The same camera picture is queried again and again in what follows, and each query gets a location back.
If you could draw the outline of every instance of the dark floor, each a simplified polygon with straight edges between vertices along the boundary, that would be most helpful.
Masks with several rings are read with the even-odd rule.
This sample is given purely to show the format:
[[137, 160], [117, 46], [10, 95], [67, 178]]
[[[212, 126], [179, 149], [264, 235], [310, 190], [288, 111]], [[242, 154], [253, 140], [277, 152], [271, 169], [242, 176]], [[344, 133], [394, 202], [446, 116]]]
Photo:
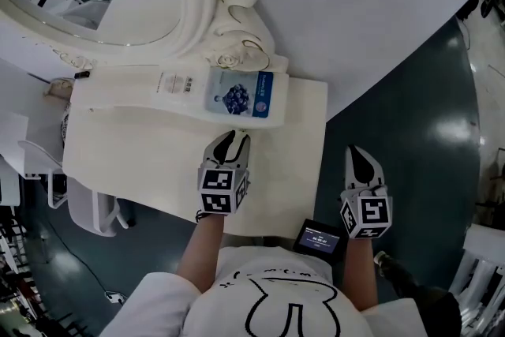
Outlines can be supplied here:
[[[356, 144], [381, 163], [393, 197], [393, 226], [374, 248], [401, 259], [421, 283], [449, 287], [477, 200], [478, 128], [473, 76], [452, 20], [328, 122], [316, 219], [342, 225], [344, 151]], [[381, 282], [380, 298], [393, 297]]]
[[[473, 77], [461, 33], [450, 21], [328, 122], [315, 217], [340, 224], [344, 151], [357, 144], [382, 164], [394, 198], [394, 224], [376, 248], [399, 258], [423, 283], [448, 287], [477, 195], [478, 138]], [[91, 272], [59, 238], [105, 289], [129, 295], [146, 273], [174, 271], [193, 231], [192, 223], [121, 201], [123, 211], [134, 210], [136, 226], [102, 238], [75, 225], [65, 205], [48, 208], [41, 185], [29, 184], [22, 209], [36, 284], [53, 316], [72, 312], [92, 335], [119, 306], [105, 299]], [[394, 297], [382, 279], [379, 286], [381, 301]]]

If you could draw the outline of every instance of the small display screen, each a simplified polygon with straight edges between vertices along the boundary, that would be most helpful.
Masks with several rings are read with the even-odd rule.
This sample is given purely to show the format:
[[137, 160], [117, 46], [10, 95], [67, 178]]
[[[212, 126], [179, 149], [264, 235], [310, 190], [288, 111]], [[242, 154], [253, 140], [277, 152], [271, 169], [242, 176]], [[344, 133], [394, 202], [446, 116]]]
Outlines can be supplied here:
[[334, 236], [333, 234], [306, 227], [303, 235], [301, 236], [300, 244], [310, 247], [311, 249], [317, 249], [331, 254], [333, 253], [333, 250], [335, 250], [339, 239], [340, 238], [338, 236]]

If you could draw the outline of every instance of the forearm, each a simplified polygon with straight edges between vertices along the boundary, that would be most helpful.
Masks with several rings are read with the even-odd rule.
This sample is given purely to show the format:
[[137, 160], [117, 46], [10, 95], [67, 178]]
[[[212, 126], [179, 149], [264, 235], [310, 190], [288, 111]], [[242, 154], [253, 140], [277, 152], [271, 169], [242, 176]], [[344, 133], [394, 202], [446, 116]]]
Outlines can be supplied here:
[[342, 290], [357, 310], [377, 306], [376, 273], [371, 240], [349, 240]]
[[223, 215], [201, 219], [179, 263], [177, 275], [190, 281], [201, 293], [214, 283], [223, 227]]

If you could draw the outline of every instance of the black cable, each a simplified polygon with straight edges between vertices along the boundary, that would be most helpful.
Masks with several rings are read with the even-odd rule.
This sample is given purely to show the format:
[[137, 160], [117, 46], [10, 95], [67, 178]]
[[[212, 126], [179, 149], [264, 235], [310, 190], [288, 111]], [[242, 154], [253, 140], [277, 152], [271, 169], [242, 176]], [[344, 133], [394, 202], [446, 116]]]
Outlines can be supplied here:
[[74, 257], [76, 257], [89, 270], [89, 272], [91, 273], [91, 275], [93, 275], [93, 277], [96, 279], [96, 282], [100, 285], [100, 288], [103, 289], [103, 292], [107, 293], [107, 289], [103, 286], [102, 282], [99, 280], [99, 278], [93, 272], [93, 270], [89, 267], [89, 265], [87, 265], [77, 254], [75, 254], [72, 250], [70, 250], [70, 247], [68, 247], [68, 245], [63, 241], [62, 237], [56, 231], [56, 229], [54, 228], [53, 224], [51, 223], [51, 221], [49, 220], [49, 218], [47, 217], [47, 215], [46, 215], [46, 220], [47, 220], [47, 223], [49, 224], [49, 226], [51, 227], [51, 229], [53, 230], [54, 234], [56, 235], [56, 237], [65, 246], [65, 248], [67, 249], [67, 251], [70, 254], [72, 254]]
[[505, 79], [505, 75], [503, 73], [501, 73], [497, 68], [495, 68], [494, 66], [489, 65], [489, 64], [488, 64], [488, 67], [493, 69], [496, 73], [498, 73], [501, 77], [503, 77]]
[[51, 84], [51, 83], [50, 83], [50, 81], [47, 81], [46, 79], [43, 79], [42, 77], [38, 77], [38, 76], [34, 75], [33, 73], [29, 73], [29, 72], [27, 72], [27, 74], [28, 74], [29, 76], [31, 76], [31, 77], [34, 77], [35, 79], [38, 79], [38, 80], [40, 80], [40, 81], [43, 81], [44, 83]]
[[212, 215], [212, 214], [209, 214], [207, 212], [202, 212], [202, 210], [199, 209], [198, 211], [196, 211], [196, 216], [195, 216], [196, 223], [198, 223], [203, 218], [207, 218], [209, 215]]

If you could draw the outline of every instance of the printed label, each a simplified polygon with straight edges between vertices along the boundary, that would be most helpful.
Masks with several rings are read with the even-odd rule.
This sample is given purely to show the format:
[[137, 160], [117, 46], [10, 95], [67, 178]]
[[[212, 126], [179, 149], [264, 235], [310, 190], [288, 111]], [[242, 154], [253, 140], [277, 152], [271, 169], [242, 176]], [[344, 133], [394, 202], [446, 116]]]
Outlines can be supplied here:
[[205, 107], [220, 114], [266, 118], [273, 83], [272, 72], [246, 73], [211, 68]]
[[162, 72], [159, 76], [158, 87], [156, 93], [190, 93], [193, 78], [186, 75], [181, 75], [173, 72]]

